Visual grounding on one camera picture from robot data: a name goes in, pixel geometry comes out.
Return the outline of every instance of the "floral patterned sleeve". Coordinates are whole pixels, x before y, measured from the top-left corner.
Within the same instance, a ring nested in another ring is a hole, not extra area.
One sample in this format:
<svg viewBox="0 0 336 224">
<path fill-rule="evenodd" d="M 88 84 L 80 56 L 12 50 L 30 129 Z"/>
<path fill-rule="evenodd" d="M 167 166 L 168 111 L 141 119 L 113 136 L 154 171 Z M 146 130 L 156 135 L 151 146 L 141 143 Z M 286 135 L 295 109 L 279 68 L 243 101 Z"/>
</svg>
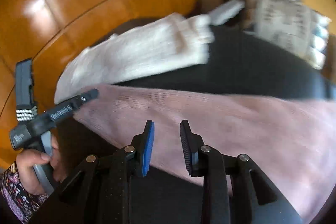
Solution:
<svg viewBox="0 0 336 224">
<path fill-rule="evenodd" d="M 28 222 L 48 197 L 47 195 L 32 195 L 23 188 L 16 161 L 0 175 L 0 191 L 7 200 L 8 206 L 22 223 Z"/>
</svg>

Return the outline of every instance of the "pink cloth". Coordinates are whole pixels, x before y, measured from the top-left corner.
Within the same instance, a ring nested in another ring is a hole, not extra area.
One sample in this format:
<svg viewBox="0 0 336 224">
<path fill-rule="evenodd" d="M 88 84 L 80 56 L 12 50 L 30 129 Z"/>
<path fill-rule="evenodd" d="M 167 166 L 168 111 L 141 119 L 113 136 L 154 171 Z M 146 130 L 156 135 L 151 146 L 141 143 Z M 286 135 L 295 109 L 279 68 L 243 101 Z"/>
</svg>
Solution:
<svg viewBox="0 0 336 224">
<path fill-rule="evenodd" d="M 117 147 L 155 123 L 151 165 L 201 184 L 186 171 L 179 124 L 222 154 L 248 154 L 308 223 L 336 184 L 336 104 L 98 85 L 74 118 Z"/>
</svg>

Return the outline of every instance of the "black fabric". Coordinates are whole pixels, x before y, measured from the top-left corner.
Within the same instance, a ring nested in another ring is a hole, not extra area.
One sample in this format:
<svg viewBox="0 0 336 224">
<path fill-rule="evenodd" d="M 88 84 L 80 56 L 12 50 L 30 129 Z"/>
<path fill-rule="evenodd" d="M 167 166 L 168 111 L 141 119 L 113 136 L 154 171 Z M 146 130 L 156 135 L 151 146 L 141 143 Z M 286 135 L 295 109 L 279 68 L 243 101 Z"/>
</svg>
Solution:
<svg viewBox="0 0 336 224">
<path fill-rule="evenodd" d="M 226 26 L 212 26 L 210 58 L 160 75 L 120 83 L 123 86 L 247 94 L 282 99 L 335 99 L 335 86 L 293 54 Z"/>
<path fill-rule="evenodd" d="M 21 224 L 21 221 L 14 215 L 9 208 L 7 201 L 0 193 L 0 223 Z"/>
</svg>

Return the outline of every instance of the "wooden floor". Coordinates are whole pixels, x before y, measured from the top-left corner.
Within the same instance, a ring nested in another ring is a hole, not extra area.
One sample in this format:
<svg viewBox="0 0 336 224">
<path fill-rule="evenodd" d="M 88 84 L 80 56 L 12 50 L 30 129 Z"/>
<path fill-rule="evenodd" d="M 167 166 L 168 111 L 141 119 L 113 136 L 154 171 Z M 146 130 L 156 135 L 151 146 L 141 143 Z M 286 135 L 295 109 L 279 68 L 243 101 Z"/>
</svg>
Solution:
<svg viewBox="0 0 336 224">
<path fill-rule="evenodd" d="M 190 13 L 196 0 L 0 0 L 0 167 L 16 154 L 8 133 L 16 122 L 16 62 L 34 58 L 39 111 L 53 106 L 58 77 L 85 47 L 130 19 Z"/>
</svg>

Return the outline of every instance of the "white fabric pile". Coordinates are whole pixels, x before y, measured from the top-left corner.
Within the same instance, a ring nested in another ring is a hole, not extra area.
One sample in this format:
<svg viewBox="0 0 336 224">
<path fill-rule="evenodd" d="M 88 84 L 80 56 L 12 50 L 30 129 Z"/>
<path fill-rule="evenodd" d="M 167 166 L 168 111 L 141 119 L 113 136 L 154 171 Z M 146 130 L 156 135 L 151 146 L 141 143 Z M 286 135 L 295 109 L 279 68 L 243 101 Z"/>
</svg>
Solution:
<svg viewBox="0 0 336 224">
<path fill-rule="evenodd" d="M 210 17 L 171 14 L 84 49 L 58 80 L 55 104 L 88 85 L 114 84 L 208 61 Z"/>
</svg>

